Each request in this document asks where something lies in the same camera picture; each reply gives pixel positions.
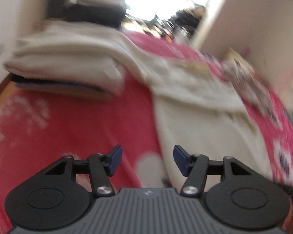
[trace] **wall outlet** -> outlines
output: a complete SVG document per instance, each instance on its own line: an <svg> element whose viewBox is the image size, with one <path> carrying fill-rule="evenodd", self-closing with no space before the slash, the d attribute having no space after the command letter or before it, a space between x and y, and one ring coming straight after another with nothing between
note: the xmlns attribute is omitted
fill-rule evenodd
<svg viewBox="0 0 293 234"><path fill-rule="evenodd" d="M4 54L5 52L5 44L4 43L0 43L0 55Z"/></svg>

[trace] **stack of folded clothes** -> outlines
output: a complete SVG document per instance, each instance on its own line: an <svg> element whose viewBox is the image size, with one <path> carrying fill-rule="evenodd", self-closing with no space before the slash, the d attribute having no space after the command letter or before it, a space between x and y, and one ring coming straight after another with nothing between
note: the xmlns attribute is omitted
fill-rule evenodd
<svg viewBox="0 0 293 234"><path fill-rule="evenodd" d="M77 4L64 10L63 20L90 22L119 29L125 13L125 0L77 0ZM19 40L17 49L23 47L23 41ZM28 56L19 57L21 62L26 62L27 58ZM93 60L91 74L82 76L86 78L82 78L76 72L78 71L77 67L85 60L85 57L78 58L78 51L73 57L66 54L57 57L45 56L43 60L37 60L38 64L46 64L49 67L49 72L56 71L57 76L53 78L48 77L47 74L42 76L43 72L41 74L24 74L23 71L15 69L7 70L12 73L11 81L15 82L17 87L25 90L97 100L109 99L111 94L118 94L118 89L121 89L121 85L123 85L121 67L110 57L101 57L100 55L93 57L89 54L86 59L89 62L91 59ZM107 63L113 64L115 69L108 70L102 67L103 64L106 65Z"/></svg>
<svg viewBox="0 0 293 234"><path fill-rule="evenodd" d="M64 15L68 22L90 22L118 29L126 14L125 0L77 0Z"/></svg>

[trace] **red blanket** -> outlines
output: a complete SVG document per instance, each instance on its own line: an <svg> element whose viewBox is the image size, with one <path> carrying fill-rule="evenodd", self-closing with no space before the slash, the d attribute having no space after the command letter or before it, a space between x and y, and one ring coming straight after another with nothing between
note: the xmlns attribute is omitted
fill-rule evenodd
<svg viewBox="0 0 293 234"><path fill-rule="evenodd" d="M199 55L187 46L143 34L127 36L138 47L160 56L190 59ZM219 76L219 66L207 63ZM274 178L283 181L293 172L293 130L280 100L274 94L272 100L283 130L253 107L246 104L246 108L263 134ZM122 96L107 102L16 91L0 111L0 233L11 228L4 211L10 190L63 155L86 159L91 154L107 153L116 144L123 146L123 161L111 178L113 186L148 184L148 175L139 175L144 170L142 162L145 160L148 168L153 163L161 165L161 152L151 94L131 75L126 75ZM162 180L163 172L153 178ZM78 176L77 181L90 189L85 176Z"/></svg>

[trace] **circular cap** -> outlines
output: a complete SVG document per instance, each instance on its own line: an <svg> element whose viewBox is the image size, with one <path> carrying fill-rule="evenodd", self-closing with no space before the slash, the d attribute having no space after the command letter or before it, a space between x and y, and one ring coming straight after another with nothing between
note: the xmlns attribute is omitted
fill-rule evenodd
<svg viewBox="0 0 293 234"><path fill-rule="evenodd" d="M49 209L58 206L64 194L54 188L41 188L32 191L26 198L29 205L37 209Z"/></svg>
<svg viewBox="0 0 293 234"><path fill-rule="evenodd" d="M185 194L196 194L199 191L199 189L197 189L196 187L184 187L182 191Z"/></svg>
<svg viewBox="0 0 293 234"><path fill-rule="evenodd" d="M96 191L99 194L110 194L113 190L110 187L99 187Z"/></svg>
<svg viewBox="0 0 293 234"><path fill-rule="evenodd" d="M205 205L222 223L255 231L280 225L288 215L290 200L265 178L241 175L212 187L206 193Z"/></svg>
<svg viewBox="0 0 293 234"><path fill-rule="evenodd" d="M242 188L231 195L232 201L245 209L257 209L266 205L268 198L265 193L253 188Z"/></svg>

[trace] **black circular housing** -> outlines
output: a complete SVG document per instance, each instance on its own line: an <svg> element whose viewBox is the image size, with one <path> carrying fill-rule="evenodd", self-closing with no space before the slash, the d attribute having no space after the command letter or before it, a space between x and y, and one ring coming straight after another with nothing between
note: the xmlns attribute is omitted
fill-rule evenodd
<svg viewBox="0 0 293 234"><path fill-rule="evenodd" d="M206 194L205 204L224 224L245 230L262 230L283 223L290 199L268 180L242 175L212 187Z"/></svg>
<svg viewBox="0 0 293 234"><path fill-rule="evenodd" d="M31 178L6 197L5 211L14 226L54 230L67 226L87 211L89 192L62 175Z"/></svg>

